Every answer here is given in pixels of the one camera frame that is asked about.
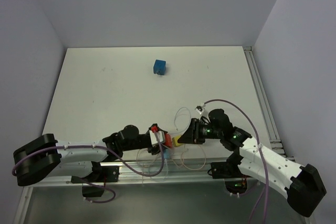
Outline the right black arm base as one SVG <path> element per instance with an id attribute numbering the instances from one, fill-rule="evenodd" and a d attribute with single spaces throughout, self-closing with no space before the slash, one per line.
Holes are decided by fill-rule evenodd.
<path id="1" fill-rule="evenodd" d="M 258 186 L 258 182 L 249 181 L 250 176 L 242 174 L 237 166 L 228 162 L 212 162 L 207 174 L 212 179 L 222 179 L 228 194 L 238 198 L 250 193 Z"/>

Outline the aluminium right side rail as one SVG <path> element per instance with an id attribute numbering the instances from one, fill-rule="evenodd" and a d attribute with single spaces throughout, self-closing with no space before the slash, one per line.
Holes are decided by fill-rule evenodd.
<path id="1" fill-rule="evenodd" d="M 282 141 L 280 139 L 274 117 L 271 112 L 271 108 L 265 93 L 264 86 L 262 84 L 262 80 L 257 69 L 257 65 L 254 59 L 252 47 L 243 47 L 245 57 L 251 72 L 251 76 L 254 82 L 254 86 L 256 89 L 258 101 L 261 107 L 261 111 L 263 114 L 264 122 L 266 125 L 266 129 L 268 132 L 270 145 L 273 151 L 280 154 L 281 156 L 286 156 L 285 150 L 283 148 Z"/>

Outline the blue cube socket adapter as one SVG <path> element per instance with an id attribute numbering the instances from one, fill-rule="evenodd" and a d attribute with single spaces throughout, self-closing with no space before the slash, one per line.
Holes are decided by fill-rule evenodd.
<path id="1" fill-rule="evenodd" d="M 164 76 L 166 72 L 166 61 L 156 59 L 153 66 L 153 73 Z"/>

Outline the aluminium rail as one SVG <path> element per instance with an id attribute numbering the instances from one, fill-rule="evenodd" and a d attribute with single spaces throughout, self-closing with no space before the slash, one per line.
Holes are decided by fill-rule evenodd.
<path id="1" fill-rule="evenodd" d="M 271 108 L 265 93 L 264 86 L 262 84 L 262 80 L 257 69 L 257 65 L 254 59 L 252 47 L 243 47 L 245 57 L 251 72 L 251 76 L 254 82 L 254 86 L 256 89 L 258 101 L 261 107 L 261 111 L 263 114 L 264 122 L 266 125 L 266 129 L 268 132 L 270 145 L 273 151 L 280 154 L 281 156 L 286 156 L 285 150 L 283 148 L 282 141 L 280 139 L 274 117 L 271 112 Z"/>
<path id="2" fill-rule="evenodd" d="M 174 159 L 165 161 L 162 171 L 154 177 L 146 177 L 134 173 L 124 164 L 120 162 L 112 163 L 102 163 L 101 166 L 119 166 L 119 178 L 115 183 L 110 184 L 155 184 L 155 183 L 193 183 L 193 182 L 208 182 L 211 181 L 212 177 L 207 174 L 207 171 L 211 167 L 212 162 L 207 162 L 203 168 L 195 168 L 201 165 L 199 160 L 187 160 L 187 165 L 189 165 L 193 170 L 187 169 L 182 164 L 175 164 Z M 159 171 L 161 163 L 156 160 L 153 161 L 138 161 L 131 162 L 134 165 L 134 169 L 140 171 L 141 173 L 154 174 Z M 62 186 L 80 186 L 82 184 L 72 184 L 70 182 L 72 176 L 52 176 L 44 178 L 42 181 L 29 185 L 26 187 L 62 187 Z"/>

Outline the aluminium front rail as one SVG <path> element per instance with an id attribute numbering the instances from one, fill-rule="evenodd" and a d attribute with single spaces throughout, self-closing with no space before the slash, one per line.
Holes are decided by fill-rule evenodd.
<path id="1" fill-rule="evenodd" d="M 175 164 L 174 159 L 165 161 L 162 171 L 154 177 L 146 177 L 134 173 L 124 164 L 120 162 L 112 163 L 102 163 L 101 166 L 119 166 L 119 178 L 115 183 L 110 184 L 155 184 L 155 183 L 193 183 L 193 182 L 208 182 L 211 181 L 212 177 L 207 174 L 207 171 L 211 167 L 212 162 L 207 162 L 203 168 L 195 168 L 201 165 L 199 160 L 187 160 L 187 165 L 189 165 L 193 170 L 187 169 L 182 164 Z M 154 174 L 159 171 L 161 163 L 156 160 L 153 161 L 138 161 L 131 162 L 134 165 L 134 169 L 140 171 L 141 173 Z M 80 186 L 82 184 L 72 184 L 70 182 L 72 176 L 52 176 L 44 178 L 42 181 L 29 185 L 26 187 L 62 187 L 62 186 Z"/>

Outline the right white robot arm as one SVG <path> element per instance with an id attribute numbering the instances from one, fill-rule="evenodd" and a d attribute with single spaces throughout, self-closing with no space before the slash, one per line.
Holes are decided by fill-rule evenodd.
<path id="1" fill-rule="evenodd" d="M 213 179 L 251 177 L 273 188 L 298 214 L 310 217 L 327 191 L 318 170 L 281 156 L 257 142 L 245 130 L 233 126 L 222 109 L 214 109 L 208 120 L 192 118 L 180 144 L 202 145 L 219 140 L 231 152 L 224 162 L 212 162 Z"/>

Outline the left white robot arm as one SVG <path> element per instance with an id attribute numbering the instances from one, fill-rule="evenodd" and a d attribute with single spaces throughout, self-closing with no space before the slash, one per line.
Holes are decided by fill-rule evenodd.
<path id="1" fill-rule="evenodd" d="M 170 142 L 168 132 L 157 124 L 143 134 L 136 126 L 127 125 L 90 144 L 59 141 L 48 133 L 14 151 L 12 175 L 21 187 L 47 177 L 71 176 L 96 182 L 103 174 L 102 163 L 121 161 L 126 151 L 146 149 L 152 155 L 159 154 Z"/>

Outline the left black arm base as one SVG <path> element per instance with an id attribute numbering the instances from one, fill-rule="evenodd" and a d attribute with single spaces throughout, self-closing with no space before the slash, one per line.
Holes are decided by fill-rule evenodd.
<path id="1" fill-rule="evenodd" d="M 107 183 L 115 183 L 119 178 L 119 166 L 101 166 L 94 167 L 93 172 L 85 178 L 72 176 L 70 182 L 72 184 L 82 184 L 82 196 L 84 200 L 96 204 L 107 203 L 115 199 L 116 193 L 107 187 Z M 108 191 L 112 194 L 110 199 L 98 200 Z"/>

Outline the red cube socket adapter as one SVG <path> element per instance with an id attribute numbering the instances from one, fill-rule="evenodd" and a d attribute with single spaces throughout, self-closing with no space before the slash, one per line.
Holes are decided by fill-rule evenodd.
<path id="1" fill-rule="evenodd" d="M 173 148 L 172 139 L 171 139 L 171 136 L 169 134 L 165 134 L 164 146 L 166 146 L 167 148 Z"/>

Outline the light blue plug charger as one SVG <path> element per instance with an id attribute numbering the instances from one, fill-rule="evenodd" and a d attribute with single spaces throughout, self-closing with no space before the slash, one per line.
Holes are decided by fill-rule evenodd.
<path id="1" fill-rule="evenodd" d="M 170 159 L 170 151 L 168 149 L 163 151 L 164 159 Z"/>

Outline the yellow plug adapter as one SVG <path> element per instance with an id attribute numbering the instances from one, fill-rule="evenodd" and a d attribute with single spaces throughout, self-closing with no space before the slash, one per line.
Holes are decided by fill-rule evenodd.
<path id="1" fill-rule="evenodd" d="M 174 147 L 180 147 L 180 146 L 184 145 L 183 143 L 179 142 L 180 138 L 181 138 L 181 135 L 177 135 L 177 136 L 172 137 L 172 144 L 173 144 Z"/>

